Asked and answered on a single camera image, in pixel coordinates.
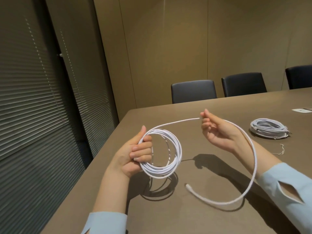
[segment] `window blind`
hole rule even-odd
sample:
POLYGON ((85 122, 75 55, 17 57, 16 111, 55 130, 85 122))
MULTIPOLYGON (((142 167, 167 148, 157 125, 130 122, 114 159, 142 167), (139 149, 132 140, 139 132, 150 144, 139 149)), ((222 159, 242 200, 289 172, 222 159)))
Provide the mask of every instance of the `window blind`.
POLYGON ((39 233, 84 172, 33 0, 0 5, 0 232, 39 233))
POLYGON ((92 155, 95 157, 118 118, 100 42, 93 0, 46 0, 75 94, 92 155))

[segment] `table surface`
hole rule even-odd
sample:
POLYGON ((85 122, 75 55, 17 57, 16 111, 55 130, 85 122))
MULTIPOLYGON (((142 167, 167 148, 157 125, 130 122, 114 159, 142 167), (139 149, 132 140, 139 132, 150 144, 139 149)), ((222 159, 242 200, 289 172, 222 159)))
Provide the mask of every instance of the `table surface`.
MULTIPOLYGON (((167 122, 199 117, 207 108, 245 131, 257 118, 277 120, 291 136, 281 140, 252 138, 279 158, 312 177, 312 113, 292 111, 312 106, 312 88, 252 94, 131 110, 111 134, 98 155, 57 209, 43 234, 80 233, 92 210, 104 171, 112 156, 142 125, 147 129, 167 122)), ((247 187, 251 175, 228 152, 210 145, 201 133, 200 120, 166 126, 183 149, 182 162, 168 180, 153 180, 143 172, 130 182, 127 230, 139 233, 294 233, 285 216, 257 185, 246 198, 224 207, 209 206, 185 189, 185 183, 204 197, 229 201, 247 187)), ((154 164, 168 159, 165 142, 153 137, 154 164)))

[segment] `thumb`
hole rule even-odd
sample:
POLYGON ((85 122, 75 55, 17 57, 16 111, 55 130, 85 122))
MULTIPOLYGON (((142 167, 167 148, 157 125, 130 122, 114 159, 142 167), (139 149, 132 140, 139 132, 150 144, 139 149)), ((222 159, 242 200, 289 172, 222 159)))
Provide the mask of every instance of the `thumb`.
POLYGON ((217 126, 224 123, 224 120, 217 117, 216 115, 210 113, 207 109, 204 111, 205 117, 209 118, 212 123, 215 123, 217 126))
POLYGON ((138 142, 140 141, 140 139, 142 139, 142 137, 144 136, 144 134, 146 133, 146 127, 142 126, 140 132, 134 136, 132 139, 130 139, 128 141, 129 144, 138 144, 138 142))

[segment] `hand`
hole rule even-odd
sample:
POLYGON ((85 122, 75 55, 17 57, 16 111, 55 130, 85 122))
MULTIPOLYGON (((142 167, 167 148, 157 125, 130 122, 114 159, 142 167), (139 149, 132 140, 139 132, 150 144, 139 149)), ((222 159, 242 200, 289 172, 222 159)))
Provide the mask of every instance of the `hand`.
POLYGON ((142 126, 141 131, 117 151, 111 161, 111 166, 131 177, 141 170, 140 162, 150 162, 152 160, 152 137, 147 135, 143 142, 138 144, 145 133, 146 127, 142 126))
POLYGON ((211 144, 234 153, 239 143, 248 143, 236 126, 213 115, 207 109, 200 115, 203 118, 202 133, 211 144))

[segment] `white cable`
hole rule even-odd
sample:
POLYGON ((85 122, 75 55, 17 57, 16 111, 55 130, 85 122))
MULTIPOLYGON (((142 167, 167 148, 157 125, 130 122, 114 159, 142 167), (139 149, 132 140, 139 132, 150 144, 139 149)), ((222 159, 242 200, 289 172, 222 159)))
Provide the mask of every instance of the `white cable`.
MULTIPOLYGON (((168 160, 167 165, 164 166, 164 167, 155 167, 153 164, 150 164, 150 163, 141 163, 140 164, 141 168, 143 169, 143 171, 147 175, 149 175, 150 177, 156 178, 156 179, 162 179, 162 178, 169 177, 171 174, 174 173, 175 169, 178 167, 178 165, 180 164, 180 162, 182 160, 182 147, 181 147, 181 144, 180 144, 179 140, 177 139, 177 137, 174 134, 172 134, 170 131, 168 131, 168 130, 163 130, 163 129, 158 129, 158 128, 162 127, 162 126, 178 123, 178 122, 197 120, 197 119, 201 119, 201 118, 191 118, 191 119, 186 119, 186 120, 166 123, 166 124, 163 124, 163 125, 156 126, 156 127, 150 129, 148 132, 145 133, 145 135, 141 138, 139 143, 142 143, 143 138, 146 135, 158 134, 161 137, 163 137, 165 140, 166 139, 170 140, 173 143, 174 148, 175 148, 174 160, 170 163, 170 156, 171 156, 171 154, 170 154, 170 149, 169 149, 168 142, 166 140, 166 143, 167 143, 167 146, 168 146, 168 150, 169 150, 169 160, 168 160)), ((247 189, 245 190, 245 192, 242 193, 238 198, 236 198, 236 199, 234 199, 232 201, 229 201, 229 202, 216 202, 216 201, 213 201, 213 200, 206 199, 206 198, 200 196, 199 194, 197 194, 192 189, 192 187, 190 185, 188 185, 188 184, 185 185, 186 189, 189 192, 191 192, 193 195, 195 195, 197 198, 201 199, 202 201, 210 203, 210 204, 228 205, 228 204, 235 203, 236 201, 240 200, 241 198, 243 198, 248 193, 248 191, 250 190, 250 188, 251 188, 251 186, 252 186, 252 184, 253 184, 253 182, 255 180, 255 174, 256 174, 256 171, 257 171, 257 154, 256 154, 256 151, 255 151, 255 147, 254 147, 254 145, 252 143, 252 140, 250 139, 248 134, 242 128, 240 128, 238 125, 236 125, 236 124, 234 124, 232 122, 229 122, 229 123, 231 123, 232 125, 236 126, 238 129, 240 129, 240 131, 249 140, 249 142, 250 142, 250 144, 252 146, 252 151, 253 151, 254 158, 255 158, 254 171, 252 173, 252 178, 251 178, 251 180, 249 182, 249 185, 248 185, 247 189)))
POLYGON ((279 121, 268 118, 259 118, 250 123, 250 131, 267 139, 282 139, 289 136, 289 131, 279 121))

